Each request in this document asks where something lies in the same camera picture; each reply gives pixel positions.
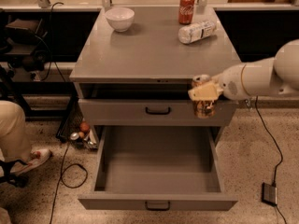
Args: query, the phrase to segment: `cabinet top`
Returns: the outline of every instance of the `cabinet top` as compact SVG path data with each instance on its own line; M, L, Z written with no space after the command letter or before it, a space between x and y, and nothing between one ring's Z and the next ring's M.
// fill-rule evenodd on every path
M216 75L240 63L212 7L197 7L192 23L217 23L214 35L184 45L178 40L178 7L131 7L135 21L115 32L101 10L70 76L75 82L135 82Z

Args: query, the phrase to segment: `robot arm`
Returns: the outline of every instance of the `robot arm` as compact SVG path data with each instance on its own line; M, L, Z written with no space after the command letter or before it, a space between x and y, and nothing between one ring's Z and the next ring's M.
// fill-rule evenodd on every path
M284 45L274 58L235 65L214 77L201 75L193 84L188 94L194 102L211 103L222 94L230 100L299 95L299 40Z

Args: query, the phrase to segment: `shoe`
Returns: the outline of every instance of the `shoe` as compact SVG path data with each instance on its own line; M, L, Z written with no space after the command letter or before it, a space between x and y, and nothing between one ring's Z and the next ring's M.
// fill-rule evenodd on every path
M26 162L27 165L22 165L21 163L16 162L16 164L12 167L10 173L16 176L27 173L46 162L49 159L50 155L51 152L49 149L39 149L38 151L30 154L30 160Z

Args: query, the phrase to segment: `chair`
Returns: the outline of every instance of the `chair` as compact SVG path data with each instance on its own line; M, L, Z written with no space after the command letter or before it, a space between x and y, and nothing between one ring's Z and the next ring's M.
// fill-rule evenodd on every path
M21 160L4 162L0 161L0 167L3 169L4 176L0 177L0 183L8 182L9 184L17 187L17 188L24 188L28 182L28 177L24 175L16 176L11 174L11 168L16 162L20 162L22 165L27 165L25 162Z

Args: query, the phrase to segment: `drawer handle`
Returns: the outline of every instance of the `drawer handle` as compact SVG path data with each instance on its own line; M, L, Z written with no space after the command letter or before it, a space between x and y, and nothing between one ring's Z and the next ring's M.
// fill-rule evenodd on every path
M169 115L171 112L171 108L168 107L166 110L151 110L146 107L146 113L148 115Z
M150 203L146 202L146 209L148 211L168 211L170 209L170 202L153 202L152 205L165 205L165 207L150 207Z

